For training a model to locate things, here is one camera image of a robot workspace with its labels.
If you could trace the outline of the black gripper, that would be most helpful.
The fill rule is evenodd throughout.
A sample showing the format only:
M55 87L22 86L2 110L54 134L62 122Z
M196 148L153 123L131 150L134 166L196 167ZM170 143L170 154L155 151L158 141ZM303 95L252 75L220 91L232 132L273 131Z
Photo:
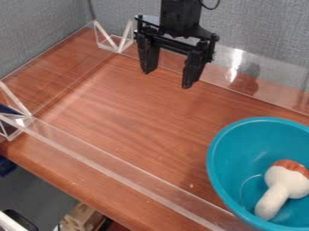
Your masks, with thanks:
M182 14L137 14L135 20L142 72L149 74L157 69L161 49L174 51L188 56L182 87L190 88L201 78L205 64L213 61L218 35L201 26L198 19Z

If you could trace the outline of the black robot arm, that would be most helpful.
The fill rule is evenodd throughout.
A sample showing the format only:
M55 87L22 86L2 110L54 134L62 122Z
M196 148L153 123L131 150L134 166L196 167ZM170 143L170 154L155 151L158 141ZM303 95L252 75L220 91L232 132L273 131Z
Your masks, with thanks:
M145 74L158 68L162 49L188 57L182 71L182 87L190 88L201 79L204 68L214 60L220 36L200 24L204 0L162 0L161 15L137 14L134 31L141 67Z

